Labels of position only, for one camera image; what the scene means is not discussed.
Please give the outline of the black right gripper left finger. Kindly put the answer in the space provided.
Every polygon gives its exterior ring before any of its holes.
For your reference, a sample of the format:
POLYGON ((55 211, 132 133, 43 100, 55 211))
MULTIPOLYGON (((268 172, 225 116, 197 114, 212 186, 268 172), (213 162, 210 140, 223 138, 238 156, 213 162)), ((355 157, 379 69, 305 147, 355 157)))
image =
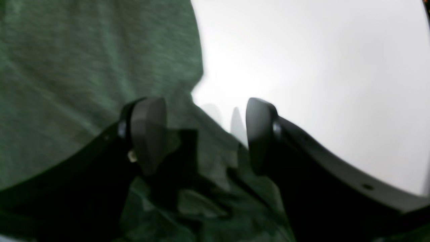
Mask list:
POLYGON ((38 242, 109 242, 137 175, 163 161, 166 102, 145 97, 78 153, 1 191, 1 234, 38 242))

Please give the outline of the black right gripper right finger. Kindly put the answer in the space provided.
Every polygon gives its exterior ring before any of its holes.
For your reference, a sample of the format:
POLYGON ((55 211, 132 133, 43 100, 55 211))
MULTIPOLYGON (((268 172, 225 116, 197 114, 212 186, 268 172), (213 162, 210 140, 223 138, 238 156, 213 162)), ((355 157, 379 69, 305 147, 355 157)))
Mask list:
POLYGON ((415 196, 353 167, 274 105, 246 106, 249 158, 278 187, 297 242, 429 240, 429 197, 415 196))

